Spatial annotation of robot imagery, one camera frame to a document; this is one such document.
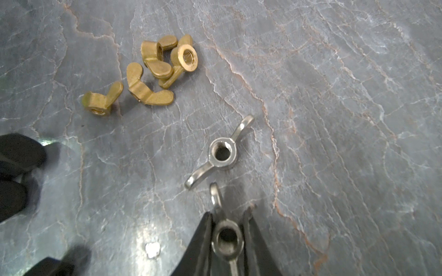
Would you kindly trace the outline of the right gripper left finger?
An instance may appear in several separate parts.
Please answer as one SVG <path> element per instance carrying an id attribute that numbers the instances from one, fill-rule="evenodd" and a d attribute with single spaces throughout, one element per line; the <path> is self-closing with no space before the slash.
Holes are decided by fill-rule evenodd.
<path id="1" fill-rule="evenodd" d="M 206 212 L 171 276 L 209 276 L 211 274 L 211 240 L 213 215 Z"/>

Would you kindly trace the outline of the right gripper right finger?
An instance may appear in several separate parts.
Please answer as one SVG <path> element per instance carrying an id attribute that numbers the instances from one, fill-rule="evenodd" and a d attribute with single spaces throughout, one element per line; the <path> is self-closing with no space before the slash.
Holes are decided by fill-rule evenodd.
<path id="1" fill-rule="evenodd" d="M 241 227 L 244 236 L 246 276 L 282 276 L 253 217 L 253 207 L 244 211 Z"/>

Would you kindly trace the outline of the silver wing nut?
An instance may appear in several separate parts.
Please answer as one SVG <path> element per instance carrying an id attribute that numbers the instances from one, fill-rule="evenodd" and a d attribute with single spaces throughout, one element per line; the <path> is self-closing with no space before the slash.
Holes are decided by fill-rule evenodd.
<path id="1" fill-rule="evenodd" d="M 211 142 L 208 148 L 207 162 L 196 169 L 185 181 L 188 190 L 197 187 L 216 170 L 232 168 L 238 157 L 237 143 L 250 131 L 255 118 L 247 115 L 230 137 L 220 137 Z"/>
<path id="2" fill-rule="evenodd" d="M 244 236 L 238 223 L 229 219 L 230 216 L 223 207 L 223 198 L 218 184 L 216 182 L 211 183 L 209 190 L 214 206 L 215 223 L 212 232 L 212 249 L 220 259 L 229 264 L 230 274 L 239 276 L 238 259 L 244 249 Z"/>

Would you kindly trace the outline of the pile of black nuts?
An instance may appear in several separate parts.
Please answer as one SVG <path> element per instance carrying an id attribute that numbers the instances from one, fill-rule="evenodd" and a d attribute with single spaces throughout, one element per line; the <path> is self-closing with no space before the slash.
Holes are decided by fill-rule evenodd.
<path id="1" fill-rule="evenodd" d="M 24 276 L 82 276 L 90 265 L 91 249 L 82 244 L 71 247 L 62 259 L 46 257 L 28 269 Z"/>

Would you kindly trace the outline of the pile of black screws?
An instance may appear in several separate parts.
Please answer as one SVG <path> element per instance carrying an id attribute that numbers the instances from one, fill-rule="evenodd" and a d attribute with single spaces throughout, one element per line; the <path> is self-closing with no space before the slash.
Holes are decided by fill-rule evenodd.
<path id="1" fill-rule="evenodd" d="M 46 159 L 45 148 L 38 141 L 19 133 L 1 136 L 1 222 L 28 203 L 27 188 L 15 179 L 41 166 Z"/>

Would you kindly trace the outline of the brass wing nut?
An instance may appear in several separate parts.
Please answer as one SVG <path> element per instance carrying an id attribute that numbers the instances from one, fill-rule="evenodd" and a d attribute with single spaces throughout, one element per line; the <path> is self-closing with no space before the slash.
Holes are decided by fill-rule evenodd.
<path id="1" fill-rule="evenodd" d="M 159 80 L 159 86 L 168 89 L 185 72 L 194 72 L 198 67 L 198 55 L 193 48 L 191 35 L 184 35 L 170 54 L 173 73 L 170 78 Z"/>
<path id="2" fill-rule="evenodd" d="M 127 66 L 128 90 L 138 102 L 144 105 L 167 106 L 173 103 L 174 93 L 170 90 L 153 92 L 144 82 L 141 81 L 143 67 L 133 62 Z"/>
<path id="3" fill-rule="evenodd" d="M 120 97 L 123 91 L 123 83 L 116 81 L 110 87 L 107 95 L 87 92 L 82 98 L 84 108 L 98 116 L 108 116 L 111 113 L 112 105 Z"/>
<path id="4" fill-rule="evenodd" d="M 145 66 L 157 79 L 168 79 L 173 73 L 172 66 L 163 60 L 163 52 L 177 46 L 178 40 L 174 35 L 166 35 L 159 41 L 143 41 L 140 46 L 142 60 Z"/>

